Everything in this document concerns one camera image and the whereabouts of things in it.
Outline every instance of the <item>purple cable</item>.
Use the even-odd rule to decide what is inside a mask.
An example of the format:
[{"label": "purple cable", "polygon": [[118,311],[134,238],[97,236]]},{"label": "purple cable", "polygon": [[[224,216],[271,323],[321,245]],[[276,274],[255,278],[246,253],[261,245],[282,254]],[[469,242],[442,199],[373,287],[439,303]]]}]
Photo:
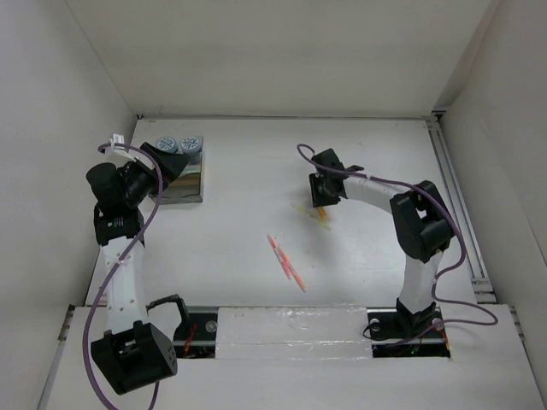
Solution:
[{"label": "purple cable", "polygon": [[[160,201],[161,201],[162,195],[163,195],[163,184],[162,184],[163,176],[162,176],[162,171],[160,170],[160,166],[158,165],[156,160],[154,158],[152,158],[152,156],[150,154],[148,154],[147,152],[145,152],[145,151],[143,151],[139,148],[132,147],[131,145],[124,144],[124,143],[115,143],[115,146],[120,147],[120,148],[124,148],[124,149],[131,149],[133,151],[138,152],[141,155],[146,156],[152,162],[152,164],[154,165],[154,169],[156,170],[157,178],[158,178],[158,181],[159,181],[158,189],[157,189],[156,205],[154,206],[154,209],[152,209],[152,213],[150,214],[150,217],[146,220],[146,222],[144,223],[141,230],[138,232],[138,234],[135,236],[135,238],[129,243],[126,250],[124,250],[121,253],[119,260],[123,261],[124,259],[126,259],[126,256],[129,254],[129,252],[131,252],[131,249],[135,246],[135,244],[144,236],[144,231],[146,231],[146,229],[150,225],[150,222],[156,216],[157,209],[160,206]],[[109,148],[109,147],[110,147],[109,143],[104,143],[103,145],[98,147],[98,151],[102,153],[106,148]],[[93,304],[91,305],[91,309],[89,311],[89,314],[87,315],[87,320],[85,321],[85,326],[84,326],[84,335],[82,337],[82,348],[83,348],[83,351],[84,351],[84,366],[85,366],[85,372],[87,373],[87,378],[89,378],[89,383],[91,384],[91,387],[95,391],[95,394],[97,395],[97,397],[99,398],[101,403],[108,410],[118,410],[118,408],[115,407],[114,404],[112,404],[109,401],[109,399],[106,398],[103,391],[101,390],[101,387],[97,383],[97,380],[95,379],[95,375],[93,374],[93,369],[91,367],[91,358],[90,358],[90,354],[89,354],[89,331],[90,331],[90,328],[91,328],[91,321],[93,320],[93,316],[95,315],[95,312],[97,311],[97,306],[98,306],[98,304],[101,300],[101,296],[103,295],[107,284],[109,284],[110,279],[112,279],[112,277],[116,273],[116,270],[118,269],[118,266],[119,266],[118,263],[115,263],[112,266],[112,269],[110,269],[109,274],[106,275],[106,278],[104,279],[103,284],[99,288],[97,296],[95,296],[95,300],[93,301]],[[150,406],[148,407],[148,410],[152,410],[154,408],[154,406],[156,404],[157,392],[158,392],[159,388],[160,388],[160,382],[156,382],[156,385],[154,387],[154,394],[152,395],[152,400],[150,401]]]},{"label": "purple cable", "polygon": [[411,342],[411,341],[413,341],[413,340],[415,340],[419,337],[424,336],[426,333],[428,333],[433,328],[438,328],[440,325],[446,325],[447,323],[465,323],[465,324],[468,324],[468,325],[481,325],[481,326],[494,326],[494,325],[497,325],[497,323],[499,321],[497,319],[497,316],[494,313],[492,313],[490,310],[488,310],[488,309],[486,309],[486,308],[484,308],[484,307],[482,307],[482,306],[480,306],[476,303],[464,302],[464,301],[453,301],[453,300],[450,300],[450,299],[441,299],[441,298],[437,297],[437,281],[438,281],[438,279],[441,276],[443,276],[445,273],[453,271],[454,269],[457,269],[458,267],[460,267],[463,264],[463,262],[465,262],[465,259],[467,257],[468,252],[467,252],[467,248],[465,246],[465,242],[463,241],[463,235],[460,232],[460,230],[458,229],[458,227],[456,226],[456,222],[454,222],[454,220],[452,219],[452,217],[450,216],[448,211],[446,209],[444,209],[444,207],[440,203],[438,203],[438,201],[435,200],[435,198],[433,198],[431,195],[429,195],[426,191],[424,191],[419,186],[412,185],[412,184],[409,184],[407,182],[393,181],[393,180],[390,180],[390,179],[383,179],[383,178],[374,177],[372,175],[368,176],[364,173],[353,173],[353,172],[349,172],[349,171],[340,171],[338,169],[325,167],[325,166],[323,166],[321,164],[318,164],[317,162],[309,159],[302,152],[302,148],[309,149],[312,154],[315,154],[315,150],[313,148],[311,148],[309,145],[305,144],[305,143],[300,143],[300,144],[297,145],[298,154],[300,154],[300,156],[304,160],[309,162],[314,167],[317,167],[319,169],[324,169],[325,171],[328,171],[330,173],[339,173],[341,175],[346,175],[348,177],[357,177],[357,178],[363,178],[363,179],[370,179],[371,181],[380,182],[381,184],[404,186],[406,188],[409,188],[411,190],[416,191],[420,195],[424,196],[430,203],[432,203],[433,206],[444,216],[446,221],[449,223],[450,228],[455,233],[456,238],[458,240],[458,243],[460,244],[460,249],[462,250],[462,254],[460,255],[460,259],[458,260],[458,262],[456,262],[454,265],[446,267],[442,271],[435,274],[435,282],[433,283],[433,286],[432,286],[432,289],[431,289],[433,299],[437,302],[449,303],[449,304],[453,304],[453,305],[462,305],[462,306],[467,306],[467,307],[470,307],[470,308],[475,308],[475,309],[481,310],[484,313],[489,314],[493,319],[492,322],[479,322],[477,320],[468,320],[468,319],[445,319],[445,320],[442,320],[441,322],[435,323],[434,325],[428,326],[423,332],[421,332],[420,334],[418,334],[414,337],[411,337],[411,338],[405,339],[405,340],[401,340],[397,343],[389,343],[389,344],[386,344],[385,346],[395,347],[395,346],[399,346],[401,344]]}]

